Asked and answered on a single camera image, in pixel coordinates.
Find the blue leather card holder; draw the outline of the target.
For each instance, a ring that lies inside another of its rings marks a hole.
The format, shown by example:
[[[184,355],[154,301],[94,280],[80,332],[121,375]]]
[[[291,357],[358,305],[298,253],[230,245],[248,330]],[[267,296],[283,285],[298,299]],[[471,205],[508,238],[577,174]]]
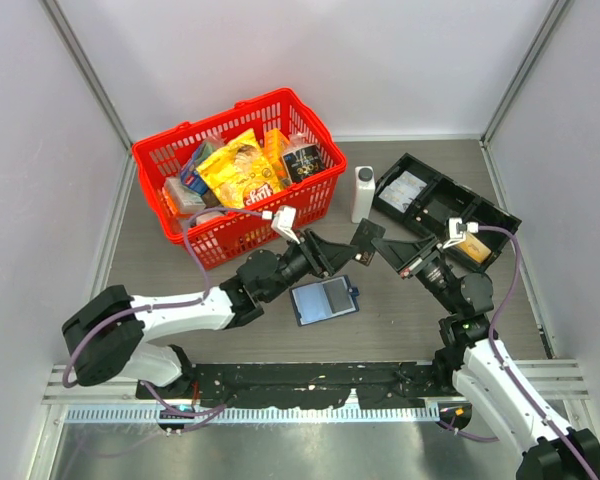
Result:
[[[347,275],[297,286],[289,294],[299,327],[354,314],[360,310],[359,289]]]

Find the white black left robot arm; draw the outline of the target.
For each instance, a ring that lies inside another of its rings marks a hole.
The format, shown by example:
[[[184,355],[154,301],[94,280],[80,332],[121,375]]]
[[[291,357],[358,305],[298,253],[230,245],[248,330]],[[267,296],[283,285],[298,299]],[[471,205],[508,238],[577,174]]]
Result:
[[[201,292],[163,297],[131,295],[122,285],[101,291],[71,316],[61,331],[70,354],[62,383],[92,387],[115,377],[135,379],[149,393],[182,398],[193,387],[193,365],[183,349],[155,340],[196,330],[243,327],[263,315],[263,306],[306,276],[330,278],[358,249],[327,241],[311,229],[287,250],[253,251],[235,275]]]

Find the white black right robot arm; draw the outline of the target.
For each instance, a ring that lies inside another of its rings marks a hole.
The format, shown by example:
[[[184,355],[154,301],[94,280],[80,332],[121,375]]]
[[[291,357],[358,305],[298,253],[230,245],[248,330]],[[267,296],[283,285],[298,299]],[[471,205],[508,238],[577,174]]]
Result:
[[[445,308],[439,322],[444,346],[431,380],[445,395],[459,393],[495,437],[519,459],[519,479],[600,479],[600,444],[575,429],[534,388],[511,359],[495,329],[491,278],[456,276],[436,239],[373,240],[377,253],[403,279],[417,279]]]

